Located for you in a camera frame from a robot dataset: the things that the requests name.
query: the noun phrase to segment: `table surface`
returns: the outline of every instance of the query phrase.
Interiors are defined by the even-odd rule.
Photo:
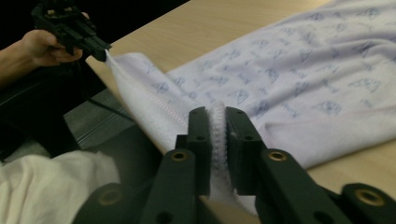
[[[190,0],[155,21],[112,43],[113,56],[141,52],[164,73],[194,60],[242,35],[328,0]],[[110,69],[93,57],[86,60],[122,103]],[[396,199],[396,140],[310,168],[314,180],[334,192],[346,183],[361,182]],[[241,211],[211,203],[224,223],[259,223]]]

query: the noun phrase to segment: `gray floor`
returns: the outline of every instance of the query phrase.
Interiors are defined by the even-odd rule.
[[[122,107],[108,90],[99,92],[92,99],[128,116],[125,108]],[[94,105],[91,102],[85,102],[77,106],[65,114],[64,118],[81,148],[98,145],[134,125],[132,121],[98,105]],[[5,162],[13,161],[27,154],[49,155],[37,142],[28,139]]]

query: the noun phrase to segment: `human hand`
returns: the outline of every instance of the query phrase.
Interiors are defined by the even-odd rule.
[[[56,36],[45,30],[33,30],[26,33],[21,44],[37,66],[71,63],[82,57],[82,49],[74,48],[74,55],[70,55],[65,46],[58,42]]]

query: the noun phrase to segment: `cloth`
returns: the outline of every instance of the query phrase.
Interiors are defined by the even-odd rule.
[[[114,161],[100,152],[22,157],[0,168],[0,223],[70,224],[95,189],[119,182]]]
[[[244,110],[269,148],[312,167],[396,137],[396,0],[333,0],[241,36],[168,72],[112,57],[120,94],[166,150],[188,113]]]

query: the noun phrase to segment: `black tool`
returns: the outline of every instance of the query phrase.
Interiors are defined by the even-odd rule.
[[[96,35],[96,27],[74,5],[73,0],[41,0],[33,9],[36,29],[47,30],[73,55],[73,47],[83,49],[98,61],[106,61],[111,46]]]
[[[396,202],[385,192],[356,183],[345,185],[342,193],[336,194],[316,184],[288,152],[267,148],[243,111],[226,107],[226,120],[233,187],[239,195],[256,196],[255,206],[262,223],[396,223]],[[89,217],[98,215],[110,218],[111,223],[219,223],[210,212],[197,206],[200,200],[196,200],[199,195],[210,194],[208,125],[204,107],[190,112],[188,134],[177,136],[176,148],[164,155],[155,180],[144,194],[136,194],[146,195],[143,208],[133,207],[134,197],[119,197],[120,202],[106,208],[98,204],[103,194],[95,195],[79,210],[74,223],[90,222]],[[108,185],[99,190],[112,188]],[[120,195],[131,193],[120,191]],[[122,211],[117,214],[125,214],[122,221],[117,222],[119,219],[109,212],[112,206]]]

